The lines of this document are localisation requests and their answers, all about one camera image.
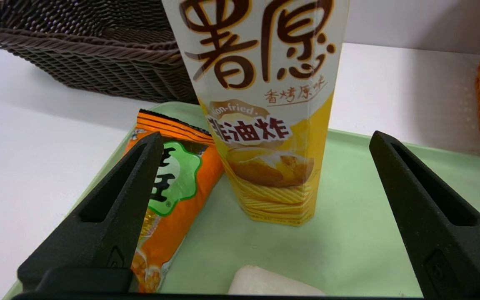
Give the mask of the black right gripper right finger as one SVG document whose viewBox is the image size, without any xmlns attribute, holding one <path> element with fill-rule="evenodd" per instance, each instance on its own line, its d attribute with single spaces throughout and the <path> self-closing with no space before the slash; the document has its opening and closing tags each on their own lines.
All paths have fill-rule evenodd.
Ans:
<svg viewBox="0 0 480 300">
<path fill-rule="evenodd" d="M 480 300 L 480 212 L 398 139 L 369 150 L 423 297 Z"/>
</svg>

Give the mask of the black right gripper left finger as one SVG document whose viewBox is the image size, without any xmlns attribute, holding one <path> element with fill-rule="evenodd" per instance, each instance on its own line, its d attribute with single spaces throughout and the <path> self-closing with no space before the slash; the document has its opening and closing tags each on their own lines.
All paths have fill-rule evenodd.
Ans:
<svg viewBox="0 0 480 300">
<path fill-rule="evenodd" d="M 163 155 L 141 139 L 17 270 L 24 292 L 135 292 L 132 260 Z"/>
</svg>

